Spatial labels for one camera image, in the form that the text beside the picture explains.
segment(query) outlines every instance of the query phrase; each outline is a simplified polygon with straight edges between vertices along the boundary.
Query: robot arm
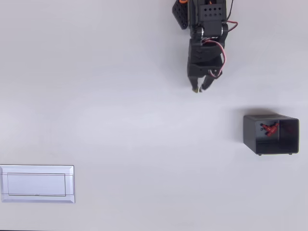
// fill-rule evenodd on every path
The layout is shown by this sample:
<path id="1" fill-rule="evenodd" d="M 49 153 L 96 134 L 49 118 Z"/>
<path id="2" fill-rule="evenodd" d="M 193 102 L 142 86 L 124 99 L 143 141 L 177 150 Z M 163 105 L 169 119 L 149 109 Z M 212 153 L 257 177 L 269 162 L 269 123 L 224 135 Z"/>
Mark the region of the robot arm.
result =
<path id="1" fill-rule="evenodd" d="M 192 90 L 201 92 L 222 75 L 226 62 L 224 47 L 230 31 L 226 0 L 176 0 L 172 11 L 180 27 L 191 31 L 187 75 Z M 199 88 L 198 78 L 204 76 Z"/>

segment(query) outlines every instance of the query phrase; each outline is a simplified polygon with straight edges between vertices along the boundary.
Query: red wire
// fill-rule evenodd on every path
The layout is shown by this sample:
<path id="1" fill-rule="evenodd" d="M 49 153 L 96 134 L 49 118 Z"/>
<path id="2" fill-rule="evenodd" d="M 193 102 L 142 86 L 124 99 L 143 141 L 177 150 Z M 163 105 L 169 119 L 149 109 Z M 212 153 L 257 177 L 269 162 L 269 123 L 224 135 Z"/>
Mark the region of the red wire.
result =
<path id="1" fill-rule="evenodd" d="M 230 30 L 228 30 L 228 32 L 233 31 L 233 30 L 239 25 L 239 23 L 236 22 L 236 21 L 227 21 L 227 23 L 233 23 L 233 24 L 235 24 L 235 26 L 232 27 Z"/>
<path id="2" fill-rule="evenodd" d="M 215 43 L 216 45 L 218 45 L 218 46 L 220 47 L 220 49 L 221 49 L 221 51 L 222 51 L 222 56 L 223 56 L 224 61 L 223 61 L 223 64 L 222 64 L 222 66 L 221 66 L 221 69 L 220 69 L 219 72 L 218 72 L 218 75 L 214 75 L 213 72 L 212 72 L 212 70 L 209 70 L 209 73 L 210 73 L 210 75 L 211 75 L 212 77 L 218 78 L 218 77 L 220 76 L 221 72 L 222 72 L 223 66 L 226 64 L 226 61 L 227 61 L 227 57 L 226 57 L 225 50 L 223 49 L 222 45 L 221 45 L 219 42 L 210 40 L 210 39 L 208 39 L 208 38 L 205 39 L 205 40 L 203 40 L 203 43 L 204 43 L 204 44 L 206 44 L 206 43 Z"/>

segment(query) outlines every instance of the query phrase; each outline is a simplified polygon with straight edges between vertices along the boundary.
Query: black box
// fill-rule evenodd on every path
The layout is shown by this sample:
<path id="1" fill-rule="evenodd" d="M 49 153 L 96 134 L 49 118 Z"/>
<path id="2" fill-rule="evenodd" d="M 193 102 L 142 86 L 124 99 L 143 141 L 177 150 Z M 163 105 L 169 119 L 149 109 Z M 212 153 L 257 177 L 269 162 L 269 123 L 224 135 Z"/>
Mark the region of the black box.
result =
<path id="1" fill-rule="evenodd" d="M 275 124 L 277 130 L 272 135 L 262 127 Z M 298 153 L 299 120 L 278 114 L 245 115 L 244 144 L 258 155 Z"/>

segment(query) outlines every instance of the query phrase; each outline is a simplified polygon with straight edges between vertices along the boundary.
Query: black wire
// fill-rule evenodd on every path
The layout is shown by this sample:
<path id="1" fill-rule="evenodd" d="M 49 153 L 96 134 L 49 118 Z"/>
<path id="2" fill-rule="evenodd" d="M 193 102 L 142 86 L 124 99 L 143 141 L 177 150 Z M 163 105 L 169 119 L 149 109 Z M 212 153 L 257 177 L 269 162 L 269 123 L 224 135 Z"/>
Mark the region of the black wire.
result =
<path id="1" fill-rule="evenodd" d="M 229 18 L 230 18 L 230 16 L 231 16 L 232 6 L 233 6 L 233 0 L 232 0 L 232 3 L 231 3 L 231 7 L 230 7 L 230 12 L 229 12 L 229 15 L 228 15 L 228 17 L 227 17 L 227 20 L 226 20 L 226 21 L 228 21 L 228 20 L 229 20 Z"/>

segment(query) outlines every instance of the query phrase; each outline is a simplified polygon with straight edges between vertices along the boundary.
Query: white background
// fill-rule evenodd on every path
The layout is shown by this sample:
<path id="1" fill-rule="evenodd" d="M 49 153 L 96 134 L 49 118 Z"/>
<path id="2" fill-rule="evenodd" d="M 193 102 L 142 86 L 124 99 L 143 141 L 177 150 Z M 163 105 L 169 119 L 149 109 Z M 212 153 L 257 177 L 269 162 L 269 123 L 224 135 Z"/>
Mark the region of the white background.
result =
<path id="1" fill-rule="evenodd" d="M 202 94 L 173 4 L 0 0 L 0 163 L 76 177 L 76 204 L 1 203 L 0 229 L 308 229 L 308 2 L 235 0 Z M 299 154 L 242 143 L 243 115 L 268 111 L 300 119 Z"/>

